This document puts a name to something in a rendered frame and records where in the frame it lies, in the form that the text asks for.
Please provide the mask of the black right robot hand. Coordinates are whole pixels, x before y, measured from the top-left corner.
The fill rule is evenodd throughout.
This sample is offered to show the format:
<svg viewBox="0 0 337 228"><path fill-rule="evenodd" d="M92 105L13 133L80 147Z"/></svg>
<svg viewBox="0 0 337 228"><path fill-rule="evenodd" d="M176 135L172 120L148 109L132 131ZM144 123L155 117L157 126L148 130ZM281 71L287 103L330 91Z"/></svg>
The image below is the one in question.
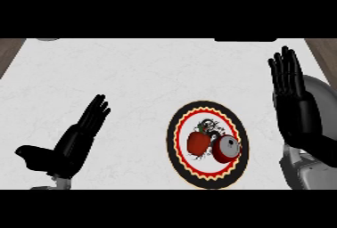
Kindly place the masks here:
<svg viewBox="0 0 337 228"><path fill-rule="evenodd" d="M269 59L272 101L284 142L337 167L337 141L322 134L319 106L306 90L296 51L287 46Z"/></svg>

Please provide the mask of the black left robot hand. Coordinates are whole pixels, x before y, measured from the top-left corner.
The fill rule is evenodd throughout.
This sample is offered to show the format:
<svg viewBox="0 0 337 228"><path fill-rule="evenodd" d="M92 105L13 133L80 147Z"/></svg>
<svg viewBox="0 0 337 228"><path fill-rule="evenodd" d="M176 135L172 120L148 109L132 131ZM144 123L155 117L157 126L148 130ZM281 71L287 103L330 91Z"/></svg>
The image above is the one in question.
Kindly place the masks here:
<svg viewBox="0 0 337 228"><path fill-rule="evenodd" d="M111 112L105 95L98 94L77 124L65 131L52 150L22 145L15 153L25 160L27 168L49 176L71 179L83 167L102 123Z"/></svg>

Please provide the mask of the red can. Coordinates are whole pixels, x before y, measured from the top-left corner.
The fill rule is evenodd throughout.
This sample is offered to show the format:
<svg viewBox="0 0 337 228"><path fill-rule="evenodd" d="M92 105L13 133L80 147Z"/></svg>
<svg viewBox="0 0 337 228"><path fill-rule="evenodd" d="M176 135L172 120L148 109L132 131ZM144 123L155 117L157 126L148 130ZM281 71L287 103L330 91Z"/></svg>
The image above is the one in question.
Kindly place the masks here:
<svg viewBox="0 0 337 228"><path fill-rule="evenodd" d="M238 158L241 144L231 135L220 136L212 146L212 155L220 163L228 163Z"/></svg>

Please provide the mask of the black red patterned plate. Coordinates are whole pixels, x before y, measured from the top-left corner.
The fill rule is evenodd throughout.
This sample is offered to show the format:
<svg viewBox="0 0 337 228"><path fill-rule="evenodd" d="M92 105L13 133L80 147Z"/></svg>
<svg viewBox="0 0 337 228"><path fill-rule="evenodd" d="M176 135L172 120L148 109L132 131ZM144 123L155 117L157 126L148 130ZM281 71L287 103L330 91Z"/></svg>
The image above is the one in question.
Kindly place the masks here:
<svg viewBox="0 0 337 228"><path fill-rule="evenodd" d="M210 146L200 157L186 151L186 138L198 131L198 125L206 127L210 136ZM238 140L241 153L223 164L212 155L212 146L226 134ZM248 162L247 130L238 116L217 102L191 102L178 110L167 128L166 145L175 171L191 184L204 189L222 189L237 182Z"/></svg>

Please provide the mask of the red bell pepper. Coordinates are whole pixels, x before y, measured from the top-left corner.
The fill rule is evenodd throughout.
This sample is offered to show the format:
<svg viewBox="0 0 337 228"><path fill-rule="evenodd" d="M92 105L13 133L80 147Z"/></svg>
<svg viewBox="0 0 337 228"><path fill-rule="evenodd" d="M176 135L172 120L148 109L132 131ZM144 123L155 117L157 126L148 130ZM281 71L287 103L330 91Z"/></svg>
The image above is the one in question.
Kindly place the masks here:
<svg viewBox="0 0 337 228"><path fill-rule="evenodd" d="M198 125L198 131L192 132L186 138L186 151L195 156L201 156L209 149L212 137L207 135L206 127Z"/></svg>

